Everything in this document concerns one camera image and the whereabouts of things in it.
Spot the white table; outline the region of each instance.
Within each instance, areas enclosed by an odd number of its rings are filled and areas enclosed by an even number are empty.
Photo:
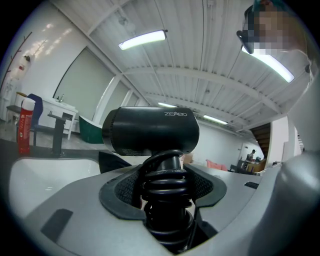
[[[54,98],[42,99],[43,102],[43,112],[39,118],[39,125],[47,127],[55,127],[56,120],[48,116],[50,112],[53,115],[62,117],[63,113],[69,114],[72,116],[71,120],[66,120],[64,125],[64,134],[68,134],[68,140],[70,140],[71,132],[74,129],[74,122],[78,110],[74,106],[66,104],[64,102],[57,102]]]

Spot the floor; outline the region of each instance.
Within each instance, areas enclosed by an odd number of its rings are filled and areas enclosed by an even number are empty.
[[[6,123],[0,120],[0,139],[6,141],[16,142],[16,126],[14,123]],[[34,133],[30,132],[30,145],[33,145]],[[36,145],[38,147],[52,148],[53,136],[43,132],[37,132],[36,134]],[[62,138],[62,149],[67,150],[107,150],[107,146],[104,144],[90,144],[83,141],[80,134],[72,133],[70,139],[68,135],[64,134]],[[149,156],[120,156],[123,160],[127,161],[131,165],[142,164]]]

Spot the ceiling light fixture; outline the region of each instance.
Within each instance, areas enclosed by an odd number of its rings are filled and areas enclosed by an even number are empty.
[[[244,47],[242,47],[242,51],[246,54],[249,54]],[[267,64],[270,68],[272,68],[280,76],[282,76],[288,83],[295,79],[294,75],[271,55],[263,55],[256,52],[250,55]]]
[[[167,38],[166,32],[164,30],[158,30],[155,32],[150,32],[147,34],[142,34],[139,36],[136,36],[134,38],[131,38],[127,41],[124,41],[119,44],[119,47],[121,50],[126,50],[131,47],[152,43],[156,41],[163,41]]]
[[[158,102],[158,104],[159,104],[160,106],[162,106],[162,107],[177,108],[177,106],[169,105],[169,104],[166,104],[166,103]]]
[[[227,124],[228,124],[228,123],[225,122],[225,121],[221,121],[221,120],[219,120],[219,119],[216,119],[216,118],[214,118],[214,117],[208,116],[208,115],[206,115],[206,114],[205,114],[203,117],[206,118],[206,119],[209,119],[209,120],[211,120],[211,121],[215,121],[215,122],[217,122],[217,123],[223,124],[223,125],[227,125]]]

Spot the person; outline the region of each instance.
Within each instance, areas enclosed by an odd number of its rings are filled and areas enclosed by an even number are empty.
[[[248,155],[247,159],[252,162],[252,160],[254,159],[254,154],[256,153],[256,151],[253,149],[252,152]]]
[[[272,54],[274,50],[302,52],[309,61],[310,81],[318,74],[320,54],[298,16],[282,0],[254,0],[244,13],[242,31],[236,32],[250,54],[255,49]]]

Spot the ceiling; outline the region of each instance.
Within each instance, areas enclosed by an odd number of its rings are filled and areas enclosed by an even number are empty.
[[[253,0],[52,0],[118,67],[148,102],[191,108],[250,128],[285,114],[309,82],[307,58],[298,51],[275,57],[293,75],[286,82],[241,51],[236,31]],[[122,51],[134,36],[168,30],[164,41]]]

